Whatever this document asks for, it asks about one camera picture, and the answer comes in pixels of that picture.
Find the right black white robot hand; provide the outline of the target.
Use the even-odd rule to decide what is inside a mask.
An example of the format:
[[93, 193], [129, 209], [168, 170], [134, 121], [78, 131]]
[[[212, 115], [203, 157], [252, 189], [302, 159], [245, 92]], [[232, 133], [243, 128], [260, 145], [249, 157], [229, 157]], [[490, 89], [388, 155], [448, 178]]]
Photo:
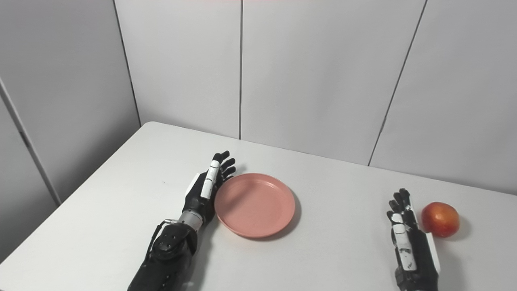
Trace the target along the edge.
[[408, 190], [395, 192], [389, 206], [387, 217], [398, 264], [397, 286], [401, 291], [437, 291], [441, 267], [434, 239], [420, 229]]

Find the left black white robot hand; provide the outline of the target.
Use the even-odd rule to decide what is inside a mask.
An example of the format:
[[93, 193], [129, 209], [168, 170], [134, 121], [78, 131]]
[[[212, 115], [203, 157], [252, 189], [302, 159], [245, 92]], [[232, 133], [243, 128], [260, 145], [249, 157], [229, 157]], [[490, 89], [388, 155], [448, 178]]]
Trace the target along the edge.
[[229, 151], [216, 153], [208, 170], [198, 174], [189, 186], [182, 214], [195, 215], [200, 220], [200, 226], [210, 223], [215, 216], [216, 194], [235, 171], [235, 159], [230, 158]]

